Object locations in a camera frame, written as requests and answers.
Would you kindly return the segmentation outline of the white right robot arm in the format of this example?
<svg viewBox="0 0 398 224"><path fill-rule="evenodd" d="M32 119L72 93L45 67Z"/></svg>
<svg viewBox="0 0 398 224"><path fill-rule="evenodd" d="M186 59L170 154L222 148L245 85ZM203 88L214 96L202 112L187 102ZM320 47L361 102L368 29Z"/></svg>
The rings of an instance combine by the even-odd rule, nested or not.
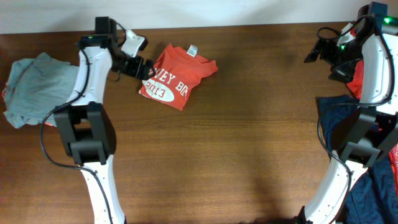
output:
<svg viewBox="0 0 398 224"><path fill-rule="evenodd" d="M361 97L345 103L356 109L336 125L331 141L320 140L330 165L294 223L335 223L358 179L397 145L397 18L388 15L387 4L370 2L354 24L334 33L319 35L304 61L326 61L329 78L341 82L352 80L363 63Z"/></svg>

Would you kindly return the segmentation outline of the orange printed t-shirt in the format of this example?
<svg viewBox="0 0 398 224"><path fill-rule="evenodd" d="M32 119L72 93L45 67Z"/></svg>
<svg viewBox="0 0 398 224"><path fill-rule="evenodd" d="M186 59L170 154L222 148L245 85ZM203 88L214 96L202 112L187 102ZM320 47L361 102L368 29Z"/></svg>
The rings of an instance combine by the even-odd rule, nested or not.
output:
<svg viewBox="0 0 398 224"><path fill-rule="evenodd" d="M208 60L197 54L195 46L188 50L166 46L155 65L155 76L144 80L139 94L183 110L193 88L203 78L218 71L214 60Z"/></svg>

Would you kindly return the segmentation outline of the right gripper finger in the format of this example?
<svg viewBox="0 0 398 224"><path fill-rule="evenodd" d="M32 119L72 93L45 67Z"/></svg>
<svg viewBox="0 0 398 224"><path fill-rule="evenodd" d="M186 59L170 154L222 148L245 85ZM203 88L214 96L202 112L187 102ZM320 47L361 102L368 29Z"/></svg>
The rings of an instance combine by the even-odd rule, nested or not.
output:
<svg viewBox="0 0 398 224"><path fill-rule="evenodd" d="M342 83L350 83L354 77L354 65L342 64L331 68L331 73L328 76L329 80L334 80Z"/></svg>
<svg viewBox="0 0 398 224"><path fill-rule="evenodd" d="M322 50L322 43L320 41L317 41L316 44L314 45L313 49L306 56L304 63L315 62L317 60L321 50Z"/></svg>

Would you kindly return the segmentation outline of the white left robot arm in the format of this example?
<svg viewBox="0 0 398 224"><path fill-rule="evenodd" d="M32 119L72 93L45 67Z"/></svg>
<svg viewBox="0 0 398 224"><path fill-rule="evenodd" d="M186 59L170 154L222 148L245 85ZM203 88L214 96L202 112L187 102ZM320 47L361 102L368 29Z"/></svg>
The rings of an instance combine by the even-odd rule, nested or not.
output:
<svg viewBox="0 0 398 224"><path fill-rule="evenodd" d="M50 115L58 128L65 153L86 182L95 223L125 224L113 174L117 138L103 106L109 72L138 80L155 75L154 64L138 52L147 40L131 30L118 40L121 25L110 17L96 17L95 30L78 42L80 64L72 93Z"/></svg>

